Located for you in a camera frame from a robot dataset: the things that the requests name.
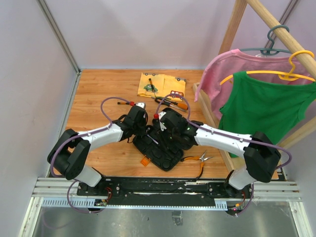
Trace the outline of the claw hammer black grip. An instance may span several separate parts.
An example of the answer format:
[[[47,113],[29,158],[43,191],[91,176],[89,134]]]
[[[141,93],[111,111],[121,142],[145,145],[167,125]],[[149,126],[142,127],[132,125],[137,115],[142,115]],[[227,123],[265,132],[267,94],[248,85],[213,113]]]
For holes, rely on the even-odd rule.
[[[153,137],[151,137],[149,134],[147,134],[147,137],[149,137],[155,144],[159,145],[158,141],[156,141]]]

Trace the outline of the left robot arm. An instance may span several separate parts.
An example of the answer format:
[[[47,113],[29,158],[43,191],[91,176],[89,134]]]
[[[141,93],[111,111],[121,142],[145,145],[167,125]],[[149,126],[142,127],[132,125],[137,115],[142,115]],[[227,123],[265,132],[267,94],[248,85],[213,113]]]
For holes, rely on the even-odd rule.
[[[104,145],[133,135],[144,135],[148,118],[145,107],[145,103],[136,103],[127,115],[94,130],[75,132],[67,129],[52,148],[47,161],[62,177],[83,182],[94,195],[101,195],[106,183],[97,170],[85,164],[87,156]]]

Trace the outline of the orange needle nose pliers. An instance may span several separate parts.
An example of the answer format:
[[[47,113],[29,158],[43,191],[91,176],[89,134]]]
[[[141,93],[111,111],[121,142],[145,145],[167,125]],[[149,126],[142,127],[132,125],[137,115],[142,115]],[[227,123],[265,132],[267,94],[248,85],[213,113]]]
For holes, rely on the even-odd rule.
[[[187,156],[187,157],[183,157],[180,161],[181,162],[185,162],[188,160],[194,160],[194,161],[200,161],[200,170],[199,170],[199,174],[198,176],[195,178],[195,180],[198,180],[201,178],[203,171],[204,171],[204,165],[205,165],[205,161],[211,159],[212,157],[206,157],[206,151],[201,155],[201,156]]]

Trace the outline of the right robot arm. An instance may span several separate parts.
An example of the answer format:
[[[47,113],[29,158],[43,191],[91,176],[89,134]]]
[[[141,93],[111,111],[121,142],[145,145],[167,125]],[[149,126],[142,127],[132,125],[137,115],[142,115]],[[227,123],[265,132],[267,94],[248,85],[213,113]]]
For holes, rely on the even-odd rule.
[[[154,115],[161,131],[182,145],[211,146],[244,159],[244,166],[231,171],[224,183],[224,193],[231,198],[256,181],[268,183],[281,158],[277,147],[262,132],[253,135],[223,131],[199,121],[190,121],[173,109]]]

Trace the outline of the black plastic tool case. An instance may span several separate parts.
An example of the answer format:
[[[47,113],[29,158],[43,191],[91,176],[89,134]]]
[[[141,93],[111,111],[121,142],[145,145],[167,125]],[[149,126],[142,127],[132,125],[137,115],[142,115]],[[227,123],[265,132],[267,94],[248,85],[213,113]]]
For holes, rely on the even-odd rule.
[[[166,112],[166,115],[162,119],[164,125],[177,125],[180,122],[187,122],[180,113],[171,108],[165,108],[162,111]],[[189,124],[189,127],[190,129],[187,129],[188,131],[186,133],[193,136],[195,145],[197,145],[194,138],[197,134],[197,128],[191,124]],[[147,134],[158,141],[159,145],[147,137]],[[162,140],[161,131],[154,127],[153,124],[146,126],[145,135],[135,136],[133,138],[133,145],[163,171],[170,171],[184,157],[185,150],[181,150],[173,145],[167,145],[166,142]]]

